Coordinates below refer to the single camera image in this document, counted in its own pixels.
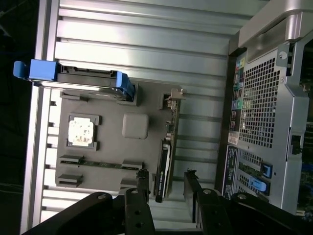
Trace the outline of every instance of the black metal arm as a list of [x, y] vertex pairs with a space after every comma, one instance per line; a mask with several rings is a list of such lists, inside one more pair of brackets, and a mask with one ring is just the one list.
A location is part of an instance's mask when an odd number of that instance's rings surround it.
[[147, 171], [138, 175], [137, 188], [116, 198], [96, 192], [59, 212], [24, 235], [232, 235], [299, 234], [313, 232], [311, 224], [248, 193], [226, 200], [213, 189], [201, 188], [195, 171], [184, 174], [184, 198], [194, 231], [156, 231], [147, 204]]

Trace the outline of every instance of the bolt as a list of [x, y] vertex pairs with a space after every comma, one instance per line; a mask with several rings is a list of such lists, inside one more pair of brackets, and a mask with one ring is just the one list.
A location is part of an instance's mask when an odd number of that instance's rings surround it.
[[210, 194], [210, 193], [211, 193], [211, 190], [205, 189], [205, 190], [203, 190], [203, 192], [204, 192], [205, 194]]
[[98, 196], [98, 199], [105, 199], [105, 198], [106, 198], [105, 195], [100, 195], [100, 196]]
[[239, 199], [246, 199], [246, 196], [243, 195], [243, 194], [239, 194], [239, 195], [238, 195], [238, 198], [239, 198]]

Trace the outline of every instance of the screw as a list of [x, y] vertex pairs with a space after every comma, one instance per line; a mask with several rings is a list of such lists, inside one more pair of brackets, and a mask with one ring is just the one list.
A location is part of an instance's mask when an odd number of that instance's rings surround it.
[[106, 198], [105, 195], [100, 195], [100, 196], [98, 196], [98, 199], [105, 199], [105, 198]]
[[246, 196], [243, 195], [243, 194], [239, 194], [239, 195], [238, 195], [238, 198], [239, 198], [239, 199], [246, 199]]
[[211, 190], [205, 189], [205, 190], [203, 190], [203, 192], [204, 192], [205, 194], [210, 194], [210, 193], [211, 193]]

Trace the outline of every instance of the white chip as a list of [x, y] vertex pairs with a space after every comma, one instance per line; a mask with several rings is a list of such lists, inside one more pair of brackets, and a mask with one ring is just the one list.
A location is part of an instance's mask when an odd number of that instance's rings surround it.
[[93, 122], [90, 118], [74, 117], [69, 121], [68, 141], [75, 146], [89, 146], [93, 142]]

